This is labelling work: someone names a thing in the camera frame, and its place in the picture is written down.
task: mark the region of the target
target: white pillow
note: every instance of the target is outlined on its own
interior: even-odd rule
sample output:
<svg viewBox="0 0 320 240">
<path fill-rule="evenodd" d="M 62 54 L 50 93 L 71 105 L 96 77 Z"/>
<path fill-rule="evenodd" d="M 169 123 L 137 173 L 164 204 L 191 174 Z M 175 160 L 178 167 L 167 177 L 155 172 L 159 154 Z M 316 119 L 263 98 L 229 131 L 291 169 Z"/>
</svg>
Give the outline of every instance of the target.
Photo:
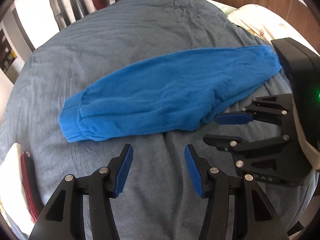
<svg viewBox="0 0 320 240">
<path fill-rule="evenodd" d="M 7 106 L 12 88 L 13 84 L 3 73 L 3 71 L 0 70 L 0 126 L 3 120 L 5 107 Z"/>
<path fill-rule="evenodd" d="M 247 4 L 231 12 L 227 18 L 250 33 L 271 40 L 292 38 L 319 55 L 309 42 L 279 15 L 257 4 Z"/>
<path fill-rule="evenodd" d="M 220 3 L 220 2 L 216 2 L 213 0 L 204 0 L 207 1 L 209 3 L 212 3 L 213 5 L 217 6 L 221 11 L 224 12 L 224 15 L 227 16 L 228 14 L 230 14 L 231 12 L 233 12 L 234 10 L 236 10 L 237 8 L 234 8 L 232 6 Z"/>
<path fill-rule="evenodd" d="M 35 221 L 29 213 L 22 185 L 21 145 L 15 143 L 0 166 L 0 198 L 5 212 L 22 233 L 31 234 Z"/>
</svg>

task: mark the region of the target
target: black pipe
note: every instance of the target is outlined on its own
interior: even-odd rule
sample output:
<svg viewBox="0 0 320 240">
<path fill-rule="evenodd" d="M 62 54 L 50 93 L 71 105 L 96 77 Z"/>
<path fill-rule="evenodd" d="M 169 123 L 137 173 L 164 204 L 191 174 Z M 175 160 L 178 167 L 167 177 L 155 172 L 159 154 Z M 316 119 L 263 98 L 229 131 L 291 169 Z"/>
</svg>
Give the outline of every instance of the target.
<svg viewBox="0 0 320 240">
<path fill-rule="evenodd" d="M 80 20 L 81 18 L 89 14 L 88 9 L 84 3 L 84 0 L 70 0 L 70 3 L 71 3 L 72 11 L 76 21 Z"/>
</svg>

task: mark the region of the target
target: white towel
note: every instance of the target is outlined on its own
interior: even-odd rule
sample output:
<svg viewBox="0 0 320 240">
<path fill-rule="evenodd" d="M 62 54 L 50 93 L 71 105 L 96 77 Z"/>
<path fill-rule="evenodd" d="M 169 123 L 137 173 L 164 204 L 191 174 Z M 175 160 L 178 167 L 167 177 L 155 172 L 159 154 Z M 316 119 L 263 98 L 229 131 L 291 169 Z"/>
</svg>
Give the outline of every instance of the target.
<svg viewBox="0 0 320 240">
<path fill-rule="evenodd" d="M 5 212 L 22 233 L 31 234 L 35 224 L 22 185 L 21 145 L 15 143 L 0 166 L 0 199 Z"/>
</svg>

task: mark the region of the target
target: gray bedsheet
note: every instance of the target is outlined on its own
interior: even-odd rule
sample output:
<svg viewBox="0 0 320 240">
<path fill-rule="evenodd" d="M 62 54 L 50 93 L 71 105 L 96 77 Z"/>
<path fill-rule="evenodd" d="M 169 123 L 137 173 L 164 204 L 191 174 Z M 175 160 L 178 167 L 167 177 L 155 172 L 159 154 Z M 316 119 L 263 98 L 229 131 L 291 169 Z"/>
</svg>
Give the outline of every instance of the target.
<svg viewBox="0 0 320 240">
<path fill-rule="evenodd" d="M 256 44 L 265 43 L 229 22 L 206 1 L 121 0 L 92 13 L 55 35 L 26 62 L 1 125 L 0 163 L 11 145 L 20 143 L 35 161 L 39 191 L 46 203 L 66 174 L 90 175 L 130 143 L 134 159 L 124 192 L 111 200 L 120 239 L 198 239 L 207 201 L 193 191 L 183 157 L 185 145 L 192 143 L 212 165 L 236 175 L 230 153 L 205 145 L 202 136 L 212 133 L 258 140 L 275 136 L 276 126 L 256 121 L 232 126 L 211 122 L 195 132 L 68 143 L 58 116 L 66 98 L 130 63 L 185 49 Z M 288 81 L 278 73 L 227 111 L 239 110 L 254 97 L 287 92 Z M 305 209 L 316 181 L 313 174 L 310 186 L 261 184 L 287 229 Z M 88 208 L 85 212 L 87 239 L 92 239 Z"/>
</svg>

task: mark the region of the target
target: poster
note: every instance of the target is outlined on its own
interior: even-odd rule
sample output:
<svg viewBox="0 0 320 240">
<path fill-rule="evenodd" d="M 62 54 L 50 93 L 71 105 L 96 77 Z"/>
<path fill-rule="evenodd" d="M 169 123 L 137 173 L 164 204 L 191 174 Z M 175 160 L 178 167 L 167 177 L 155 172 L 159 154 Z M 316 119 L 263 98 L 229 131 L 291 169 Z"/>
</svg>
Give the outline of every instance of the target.
<svg viewBox="0 0 320 240">
<path fill-rule="evenodd" d="M 4 72 L 4 74 L 9 70 L 12 63 L 17 58 L 16 53 L 11 48 L 6 36 L 4 35 L 3 29 L 0 30 L 0 41 L 1 41 L 1 47 L 0 47 L 0 68 Z"/>
</svg>

